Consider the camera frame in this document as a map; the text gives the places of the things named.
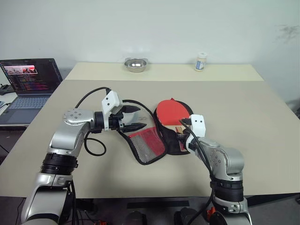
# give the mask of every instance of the white wall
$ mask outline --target white wall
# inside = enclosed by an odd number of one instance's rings
[[[300,104],[299,0],[1,0],[0,58],[251,63]]]

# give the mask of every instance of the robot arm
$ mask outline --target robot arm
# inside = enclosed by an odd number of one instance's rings
[[[210,186],[214,189],[213,204],[217,210],[210,218],[211,225],[252,225],[247,200],[243,195],[244,158],[233,148],[225,148],[215,141],[205,138],[204,118],[191,115],[188,120],[191,131],[198,137],[213,173]],[[198,158],[197,142],[190,134],[185,147]]]
[[[70,184],[72,172],[78,166],[84,137],[88,132],[100,133],[103,129],[135,131],[146,124],[122,123],[123,113],[140,110],[136,106],[123,106],[114,91],[110,91],[102,101],[102,112],[90,110],[68,110],[57,131],[54,133],[41,166],[37,173],[32,192],[27,197],[21,223],[26,225],[63,224],[70,215],[73,193]]]

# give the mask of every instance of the desk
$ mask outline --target desk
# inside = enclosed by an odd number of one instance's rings
[[[122,63],[79,62],[66,80],[96,81],[263,81],[251,65],[206,65],[196,72],[191,64],[149,64],[142,73]]]
[[[101,73],[102,64],[98,64]],[[101,81],[64,80],[26,129],[0,166],[0,195],[27,196],[63,113],[88,91],[108,86],[122,98],[135,99],[151,110],[171,97],[204,115],[206,136],[241,151],[245,158],[244,194],[300,191],[300,122],[262,80],[255,81]],[[103,92],[94,93],[82,109],[99,111]],[[107,153],[89,155],[84,148],[74,171],[78,198],[208,196],[209,176],[195,156],[166,155],[140,165],[115,131],[92,135]]]

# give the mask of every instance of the bottle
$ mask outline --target bottle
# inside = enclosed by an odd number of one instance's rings
[[[207,53],[205,53],[205,52],[200,52],[198,54],[198,57],[196,60],[196,66],[195,66],[196,71],[201,72],[204,70],[204,67],[206,64],[206,57],[207,57]]]

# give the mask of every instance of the stainless steel bowl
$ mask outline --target stainless steel bowl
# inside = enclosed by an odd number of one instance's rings
[[[147,63],[147,59],[127,58],[125,59],[124,65],[130,72],[139,73],[145,70]]]

